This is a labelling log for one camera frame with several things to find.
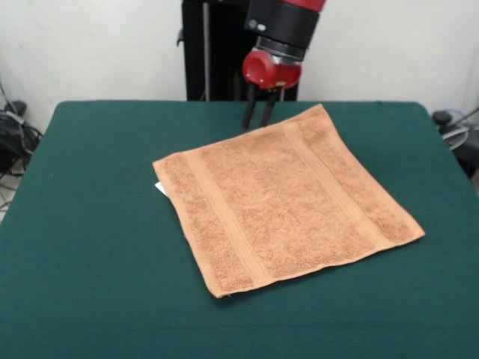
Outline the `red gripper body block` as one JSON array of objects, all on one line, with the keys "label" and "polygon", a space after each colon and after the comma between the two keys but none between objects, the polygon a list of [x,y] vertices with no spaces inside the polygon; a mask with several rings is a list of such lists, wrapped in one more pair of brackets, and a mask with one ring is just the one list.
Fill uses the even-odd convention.
[{"label": "red gripper body block", "polygon": [[288,89],[299,82],[302,65],[264,50],[253,49],[242,63],[242,74],[247,82],[261,90]]}]

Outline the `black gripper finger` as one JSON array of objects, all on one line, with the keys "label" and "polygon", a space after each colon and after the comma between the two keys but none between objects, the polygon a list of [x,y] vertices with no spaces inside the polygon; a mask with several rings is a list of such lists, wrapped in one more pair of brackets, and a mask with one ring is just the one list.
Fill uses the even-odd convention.
[{"label": "black gripper finger", "polygon": [[278,97],[281,95],[281,87],[276,87],[271,89],[268,92],[268,97],[265,104],[265,109],[263,111],[263,116],[261,118],[260,125],[267,126],[269,120],[271,119],[275,104],[278,100]]},{"label": "black gripper finger", "polygon": [[242,119],[242,127],[244,129],[249,128],[251,119],[253,117],[254,109],[256,106],[257,89],[258,89],[258,86],[255,83],[252,83],[252,82],[248,83],[248,88],[246,93],[247,105],[245,108],[245,114]]}]

